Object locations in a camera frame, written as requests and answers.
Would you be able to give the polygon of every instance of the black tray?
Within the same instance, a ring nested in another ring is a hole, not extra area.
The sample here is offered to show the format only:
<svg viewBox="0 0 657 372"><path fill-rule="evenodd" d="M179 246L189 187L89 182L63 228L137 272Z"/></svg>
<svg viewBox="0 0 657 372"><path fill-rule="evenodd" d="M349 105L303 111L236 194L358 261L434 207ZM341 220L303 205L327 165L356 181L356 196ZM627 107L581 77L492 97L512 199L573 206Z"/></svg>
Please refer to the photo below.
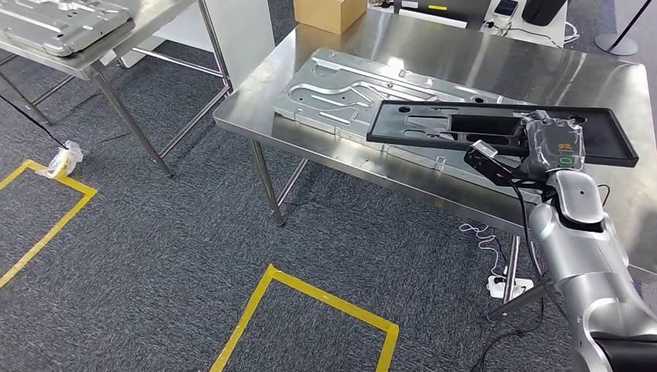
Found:
<svg viewBox="0 0 657 372"><path fill-rule="evenodd" d="M638 155L608 108L484 103L382 101L367 140L396 145L467 151L477 140L500 155L526 157L524 133L514 133L521 114L544 110L583 127L587 164L634 167Z"/></svg>

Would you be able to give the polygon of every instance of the cable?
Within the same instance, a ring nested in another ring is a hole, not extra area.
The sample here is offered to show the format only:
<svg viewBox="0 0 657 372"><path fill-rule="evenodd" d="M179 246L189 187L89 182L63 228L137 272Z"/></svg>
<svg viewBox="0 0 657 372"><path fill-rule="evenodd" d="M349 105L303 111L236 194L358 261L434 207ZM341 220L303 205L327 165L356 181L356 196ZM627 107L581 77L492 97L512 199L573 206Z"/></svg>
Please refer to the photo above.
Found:
<svg viewBox="0 0 657 372"><path fill-rule="evenodd" d="M476 368L478 366L481 366L480 371L483 372L483 370L486 366L486 355L493 348L493 346L495 346L496 343L499 343L502 339L507 339L507 338L512 337L512 336L524 337L524 336L528 335L529 333L536 331L537 329L539 329L541 327L541 324L543 323L543 317L544 316L545 316L545 301L543 300L543 298L541 298L541 315L538 318L538 323L536 323L536 325L531 329L527 329L527 330L516 329L513 332L505 333L503 335L495 337L495 339L493 339L493 341L491 341L488 344L488 346L486 346L486 349L483 351L483 354L478 359L478 361L475 363L475 365L470 369L470 372L476 372Z"/></svg>
<svg viewBox="0 0 657 372"><path fill-rule="evenodd" d="M515 194L518 196L518 200L520 201L520 209L522 210L522 228L525 231L525 239L527 240L527 249L529 250L529 256L531 257L531 264L532 266L534 266L534 270L536 270L538 279L540 279L541 285L543 286L543 289L545 289L545 292L547 292L547 294L550 296L550 299L552 300L552 302L554 302L554 305L559 310L561 315L565 319L568 319L568 315L566 315L566 312L564 312L561 306L559 306L559 303L556 301L556 298L552 294L552 291L550 291L550 288L548 288L548 285L545 283L545 280L543 279L543 274L541 274L541 269L538 267L538 260L536 260L536 254L531 246L531 239L529 239L529 228L527 227L527 209L525 208L525 199L522 198L522 194L520 193L520 190L518 190L518 186L516 186L513 182L509 182L509 183L511 184L511 187L514 189Z"/></svg>
<svg viewBox="0 0 657 372"><path fill-rule="evenodd" d="M504 277L504 275L500 275L500 274L495 272L495 269L497 269L497 262L500 260L500 254L493 247L483 246L483 244L490 243L490 242L492 242L493 240L495 240L497 238L494 234L491 234L489 236L481 236L480 234L485 232L486 230L488 230L488 225L486 225L486 227L484 227L483 229L478 229L478 228L470 225L469 223L464 223L461 226L459 226L459 231L461 231L462 233L465 233L465 232L468 232L468 231L474 231L475 232L476 238L480 240L479 244L477 244L476 246L480 250L492 250L493 252L495 252L495 264L490 269L490 272L493 273L493 275L495 275L496 277Z"/></svg>
<svg viewBox="0 0 657 372"><path fill-rule="evenodd" d="M510 28L511 28L511 21L506 22L506 23L504 24L504 26L502 26L502 27L499 27L498 25L496 25L496 24L495 24L495 21L492 20L492 19L489 20L489 21L484 22L483 24L484 24L486 27L488 27L489 29L496 29L497 31L496 31L495 35L498 35L498 36L503 36L504 32L505 32L507 29L510 29Z"/></svg>
<svg viewBox="0 0 657 372"><path fill-rule="evenodd" d="M580 33L577 32L577 27L575 27L575 25L566 21L566 26L569 26L571 29L573 29L573 34L563 37L564 44L572 43L573 41L580 38Z"/></svg>
<svg viewBox="0 0 657 372"><path fill-rule="evenodd" d="M602 201L602 206L604 207L605 204L607 204L607 199L609 198L609 195L611 195L611 188L609 187L608 184L599 184L597 185L599 188L607 188L607 195L605 195L604 200Z"/></svg>
<svg viewBox="0 0 657 372"><path fill-rule="evenodd" d="M119 138L123 138L123 137L129 136L129 135L130 135L130 133L119 134L118 136L113 136L113 137L110 137L110 138L101 139L100 141L98 141L98 143L107 143L107 142L110 142L110 141L113 141L113 140L118 140Z"/></svg>
<svg viewBox="0 0 657 372"><path fill-rule="evenodd" d="M546 39L550 40L550 43L554 44L555 47L557 47L557 48L562 48L562 46L560 46L559 44L557 44L557 43L552 39L552 37L547 36L547 35L543 35L542 33L533 33L532 31L527 31L526 29L519 29L519 28L511 27L511 28L507 29L507 32L506 32L503 36L508 35L508 33L509 33L510 31L522 31L523 33L528 33L528 34L530 34L530 35L540 36L540 37L545 37Z"/></svg>
<svg viewBox="0 0 657 372"><path fill-rule="evenodd" d="M315 198L312 198L312 199L307 200L307 201L302 201L301 203L290 203L290 202L287 202L287 201L283 201L283 203L281 203L281 204L289 205L290 207L295 207L296 208L296 207L302 207L302 206L304 206L308 203L312 203L314 201L315 201Z"/></svg>
<svg viewBox="0 0 657 372"><path fill-rule="evenodd" d="M11 101L9 101L3 95L0 95L0 98L2 98L2 101L5 101L10 106L12 106L16 111L20 112L20 114L25 116L30 122L33 122L34 124L36 124L36 126L38 126L39 128L43 129L46 133L48 133L48 136L50 136L50 138L55 140L55 142L57 142L58 145L60 145L64 149L68 150L68 147L66 147L61 141L59 141L57 138L55 138L55 136L53 136L53 134L50 133L50 131L45 126L41 125L40 122L37 122L35 119L32 119L32 116L27 115L23 110L21 110L18 106L14 105Z"/></svg>
<svg viewBox="0 0 657 372"><path fill-rule="evenodd" d="M497 248L500 249L500 253L502 253L502 258L504 258L504 263L509 264L509 259L507 258L507 255L504 254L504 250L502 249L502 243L500 243L500 240L495 236L495 243L497 243Z"/></svg>

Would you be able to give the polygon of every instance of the white cable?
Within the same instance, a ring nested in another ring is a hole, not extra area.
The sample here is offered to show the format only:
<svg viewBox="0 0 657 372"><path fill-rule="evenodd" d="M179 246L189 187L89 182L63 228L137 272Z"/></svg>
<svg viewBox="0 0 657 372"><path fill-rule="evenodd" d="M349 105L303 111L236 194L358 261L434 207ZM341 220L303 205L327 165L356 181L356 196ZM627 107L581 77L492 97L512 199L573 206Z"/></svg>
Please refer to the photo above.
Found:
<svg viewBox="0 0 657 372"><path fill-rule="evenodd" d="M509 29L513 26L513 22L511 20L508 20L504 26L500 27L497 30L497 35L498 36L506 36L509 33Z"/></svg>
<svg viewBox="0 0 657 372"><path fill-rule="evenodd" d="M575 27L575 25L573 25L572 23L566 21L566 26L573 29L573 34L568 35L568 36L564 36L564 38L563 38L563 43L564 44L572 43L573 41L580 38L581 35L580 35L580 33L577 32L577 27Z"/></svg>
<svg viewBox="0 0 657 372"><path fill-rule="evenodd" d="M486 227L484 227L483 229L478 229L478 228L470 225L469 223L464 223L461 226L459 226L459 231L461 231L463 233L468 232L468 231L474 231L475 232L475 236L479 240L479 244L477 244L476 246L480 250L492 250L493 252L495 252L495 264L490 269L490 272L493 273L493 275L495 275L496 277L504 277L504 275L499 275L498 273L495 272L495 269L497 269L497 262L500 259L500 254L493 247L483 246L483 244L490 243L493 240L495 240L495 238L496 238L496 236L493 235L493 234L491 234L489 236L481 236L480 234L485 232L486 230L488 230L488 225L486 225Z"/></svg>
<svg viewBox="0 0 657 372"><path fill-rule="evenodd" d="M529 251L531 252L531 259L534 260L536 263L536 268L538 269L538 274L543 275L543 271L541 270L540 266L538 265L538 258L536 258L536 250L534 249L534 243L529 242Z"/></svg>

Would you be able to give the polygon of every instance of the stamped metal sheet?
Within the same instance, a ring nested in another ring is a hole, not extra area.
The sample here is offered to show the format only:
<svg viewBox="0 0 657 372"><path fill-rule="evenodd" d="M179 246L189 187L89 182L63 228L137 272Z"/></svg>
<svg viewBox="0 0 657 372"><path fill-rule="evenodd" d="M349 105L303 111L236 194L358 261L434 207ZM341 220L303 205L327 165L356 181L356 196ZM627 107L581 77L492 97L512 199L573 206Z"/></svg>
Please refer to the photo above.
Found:
<svg viewBox="0 0 657 372"><path fill-rule="evenodd" d="M0 33L65 57L128 22L128 9L102 0L0 0Z"/></svg>
<svg viewBox="0 0 657 372"><path fill-rule="evenodd" d="M479 175L463 161L462 152L365 141L367 130L384 99L516 105L525 103L346 53L318 49L274 100L273 108L278 114L307 126L515 196L512 190L499 188ZM517 163L517 160L507 159L507 163L514 162ZM537 201L535 193L524 194L528 201Z"/></svg>

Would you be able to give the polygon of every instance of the gray carpet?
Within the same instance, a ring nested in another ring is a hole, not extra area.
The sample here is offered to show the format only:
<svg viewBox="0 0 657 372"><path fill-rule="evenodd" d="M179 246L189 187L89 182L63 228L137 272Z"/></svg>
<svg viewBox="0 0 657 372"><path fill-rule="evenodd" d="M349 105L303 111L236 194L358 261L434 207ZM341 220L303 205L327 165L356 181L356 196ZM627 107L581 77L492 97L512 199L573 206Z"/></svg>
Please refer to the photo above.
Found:
<svg viewBox="0 0 657 372"><path fill-rule="evenodd" d="M294 27L291 0L270 8L280 40ZM212 65L175 43L158 51ZM30 97L61 78L21 59L2 71ZM150 58L107 77L156 147L220 88ZM397 323L391 370L466 371L489 338L538 321L539 304L484 321L499 304L484 287L494 258L458 231L467 221L457 215L309 164L279 229L246 140L209 117L167 158L176 177L166 179L93 84L74 81L41 107L56 136L88 151L74 177L98 194L0 290L0 370L206 370L268 264ZM56 153L7 105L0 114L0 177ZM299 159L271 148L265 156L280 189ZM77 200L31 174L10 186L0 191L2 270ZM383 337L273 283L226 370L372 370ZM568 353L566 325L546 303L540 330L493 348L487 370L569 370Z"/></svg>
<svg viewBox="0 0 657 372"><path fill-rule="evenodd" d="M595 45L595 37L601 33L616 32L616 11L614 0L573 0L568 2L566 18L579 31L580 38L566 44L566 49L585 53L598 53L611 56ZM566 27L566 34L572 30Z"/></svg>

